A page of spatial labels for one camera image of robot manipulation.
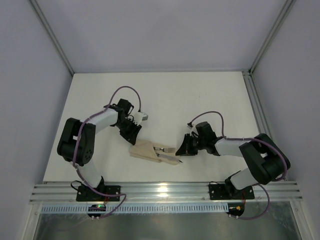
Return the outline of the silver fork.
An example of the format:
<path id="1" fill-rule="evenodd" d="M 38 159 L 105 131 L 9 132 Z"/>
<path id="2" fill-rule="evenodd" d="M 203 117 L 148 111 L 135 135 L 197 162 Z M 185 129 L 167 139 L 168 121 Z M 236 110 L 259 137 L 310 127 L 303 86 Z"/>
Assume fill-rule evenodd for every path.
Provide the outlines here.
<path id="1" fill-rule="evenodd" d="M 176 149 L 175 148 L 170 148 L 170 147 L 153 147 L 155 151 L 161 151 L 164 153 L 175 153 Z"/>

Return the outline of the beige cloth napkin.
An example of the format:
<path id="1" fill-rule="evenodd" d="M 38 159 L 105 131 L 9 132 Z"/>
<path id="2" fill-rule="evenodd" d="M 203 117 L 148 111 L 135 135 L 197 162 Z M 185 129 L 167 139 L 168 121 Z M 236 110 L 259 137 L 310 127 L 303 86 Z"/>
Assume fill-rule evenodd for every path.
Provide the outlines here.
<path id="1" fill-rule="evenodd" d="M 168 145 L 160 144 L 160 143 L 154 143 L 149 140 L 144 140 L 144 139 L 138 139 L 135 143 L 135 145 L 131 146 L 129 149 L 129 154 L 131 157 L 138 158 L 138 159 L 143 159 L 155 163 L 167 163 L 170 164 L 166 161 L 164 158 L 159 158 L 157 157 L 157 154 L 164 154 L 168 156 L 173 156 L 177 159 L 180 160 L 179 157 L 175 156 L 175 152 L 172 153 L 165 153 L 162 151 L 155 151 L 153 147 L 156 148 L 174 148 Z"/>

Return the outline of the green handled knife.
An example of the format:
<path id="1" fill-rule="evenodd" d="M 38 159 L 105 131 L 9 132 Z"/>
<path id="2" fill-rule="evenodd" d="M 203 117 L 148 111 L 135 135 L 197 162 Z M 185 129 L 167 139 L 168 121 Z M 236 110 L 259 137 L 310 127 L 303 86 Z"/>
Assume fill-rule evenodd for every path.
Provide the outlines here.
<path id="1" fill-rule="evenodd" d="M 179 163 L 182 163 L 181 160 L 179 160 L 178 158 L 175 158 L 171 155 L 165 155 L 165 154 L 160 154 L 160 153 L 157 153 L 156 155 L 158 158 L 166 159 L 166 161 L 172 165 L 177 165 Z"/>

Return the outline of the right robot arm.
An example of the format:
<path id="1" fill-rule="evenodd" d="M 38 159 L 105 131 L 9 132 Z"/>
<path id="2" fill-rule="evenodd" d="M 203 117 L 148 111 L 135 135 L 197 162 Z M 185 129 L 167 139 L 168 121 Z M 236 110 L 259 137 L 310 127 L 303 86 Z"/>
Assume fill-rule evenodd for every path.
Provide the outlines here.
<path id="1" fill-rule="evenodd" d="M 231 140 L 217 136 L 204 121 L 184 135 L 176 156 L 195 156 L 205 150 L 214 156 L 234 156 L 244 159 L 247 167 L 229 176 L 224 183 L 209 185 L 211 200 L 253 199 L 256 184 L 267 185 L 290 169 L 291 163 L 271 138 L 261 133 L 250 140 Z"/>

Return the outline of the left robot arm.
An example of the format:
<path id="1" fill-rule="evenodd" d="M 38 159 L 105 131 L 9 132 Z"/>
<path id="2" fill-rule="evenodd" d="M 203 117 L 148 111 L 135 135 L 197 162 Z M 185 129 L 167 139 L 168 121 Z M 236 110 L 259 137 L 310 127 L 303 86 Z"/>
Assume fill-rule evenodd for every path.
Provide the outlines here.
<path id="1" fill-rule="evenodd" d="M 68 118 L 57 146 L 57 154 L 75 168 L 79 180 L 76 201 L 120 201 L 124 194 L 120 186 L 107 186 L 93 162 L 96 135 L 108 127 L 117 127 L 120 136 L 135 145 L 148 115 L 141 110 L 132 114 L 134 106 L 126 99 L 106 105 L 92 116 L 79 120 Z"/>

